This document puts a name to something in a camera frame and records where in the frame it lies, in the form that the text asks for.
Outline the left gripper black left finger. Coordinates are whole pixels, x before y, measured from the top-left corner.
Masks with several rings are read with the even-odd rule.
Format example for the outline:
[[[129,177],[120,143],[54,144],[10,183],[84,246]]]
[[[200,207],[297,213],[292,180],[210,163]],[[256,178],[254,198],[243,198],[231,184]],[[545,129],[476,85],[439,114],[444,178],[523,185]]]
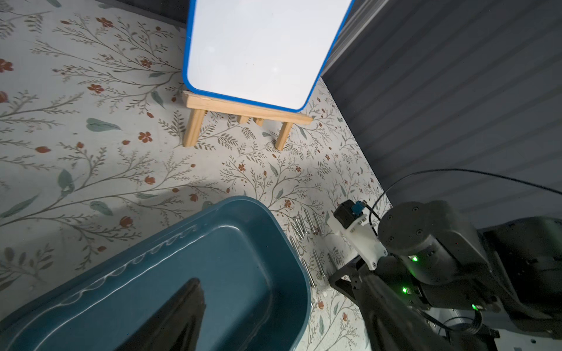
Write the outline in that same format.
[[[195,350],[206,304],[201,282],[192,278],[118,350]]]

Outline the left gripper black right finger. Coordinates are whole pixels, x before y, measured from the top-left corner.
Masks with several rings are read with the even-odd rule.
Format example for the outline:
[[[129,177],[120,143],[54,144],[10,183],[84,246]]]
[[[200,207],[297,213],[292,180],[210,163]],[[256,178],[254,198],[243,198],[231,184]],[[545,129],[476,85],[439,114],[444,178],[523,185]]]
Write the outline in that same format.
[[[372,350],[452,350],[379,277],[359,277],[357,306]]]

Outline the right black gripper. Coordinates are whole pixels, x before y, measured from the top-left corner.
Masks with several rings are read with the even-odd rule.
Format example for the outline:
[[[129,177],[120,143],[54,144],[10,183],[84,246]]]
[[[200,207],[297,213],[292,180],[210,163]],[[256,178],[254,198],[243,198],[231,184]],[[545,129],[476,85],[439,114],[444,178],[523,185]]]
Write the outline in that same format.
[[[382,282],[380,276],[368,268],[364,259],[356,256],[329,277],[329,285],[358,307],[380,307],[381,295],[376,290],[367,287],[366,292],[361,291],[361,279],[368,276]]]

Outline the teal plastic storage tray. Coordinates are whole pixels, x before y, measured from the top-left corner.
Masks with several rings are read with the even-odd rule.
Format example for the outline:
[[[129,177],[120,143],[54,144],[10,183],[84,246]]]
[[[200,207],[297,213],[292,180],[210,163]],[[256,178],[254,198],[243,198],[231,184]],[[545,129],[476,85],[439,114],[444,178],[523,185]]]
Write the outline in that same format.
[[[185,283],[206,306],[198,350],[295,350],[309,279],[260,202],[231,197],[130,247],[1,322],[3,350],[115,350]]]

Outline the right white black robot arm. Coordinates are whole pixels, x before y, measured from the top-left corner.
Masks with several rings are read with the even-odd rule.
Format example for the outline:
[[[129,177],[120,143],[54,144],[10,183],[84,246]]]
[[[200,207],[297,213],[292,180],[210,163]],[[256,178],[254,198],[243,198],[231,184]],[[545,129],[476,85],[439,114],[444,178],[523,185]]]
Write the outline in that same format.
[[[502,329],[561,338],[561,221],[478,229],[449,203],[410,202],[367,224],[345,201],[332,231],[357,256],[329,278],[356,304],[373,350],[494,350]]]

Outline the wooden easel stand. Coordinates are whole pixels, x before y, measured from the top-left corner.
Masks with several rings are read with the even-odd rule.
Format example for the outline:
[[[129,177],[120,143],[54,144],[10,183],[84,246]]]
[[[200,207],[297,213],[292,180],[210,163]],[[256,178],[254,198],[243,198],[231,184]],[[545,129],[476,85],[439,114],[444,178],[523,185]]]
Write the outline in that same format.
[[[191,110],[183,137],[184,147],[193,147],[197,144],[203,118],[208,112],[236,116],[239,124],[246,124],[250,119],[253,119],[259,126],[262,126],[266,120],[282,122],[280,134],[275,143],[275,148],[279,151],[284,149],[291,128],[295,124],[310,125],[313,122],[312,117],[302,113],[292,113],[242,102],[205,97],[189,91],[182,92],[182,99],[185,106]]]

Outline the floral patterned table mat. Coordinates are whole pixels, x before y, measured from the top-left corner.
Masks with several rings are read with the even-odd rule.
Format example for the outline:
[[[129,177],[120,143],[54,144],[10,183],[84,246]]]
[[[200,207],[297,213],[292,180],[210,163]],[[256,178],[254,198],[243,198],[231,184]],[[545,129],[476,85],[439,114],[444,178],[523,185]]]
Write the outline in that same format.
[[[185,31],[99,1],[1,3],[1,315],[7,317],[151,235],[227,197],[263,203],[315,281],[300,350],[368,350],[359,309],[331,289],[356,253],[329,228],[346,199],[381,186],[325,75],[312,118],[280,125],[210,112],[182,145]]]

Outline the white board with blue frame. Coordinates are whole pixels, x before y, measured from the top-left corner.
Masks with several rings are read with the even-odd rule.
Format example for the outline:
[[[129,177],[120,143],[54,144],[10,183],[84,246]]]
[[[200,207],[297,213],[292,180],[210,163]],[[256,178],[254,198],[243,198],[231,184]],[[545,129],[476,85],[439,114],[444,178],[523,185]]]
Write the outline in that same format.
[[[187,16],[182,77],[206,97],[302,111],[351,0],[198,0]]]

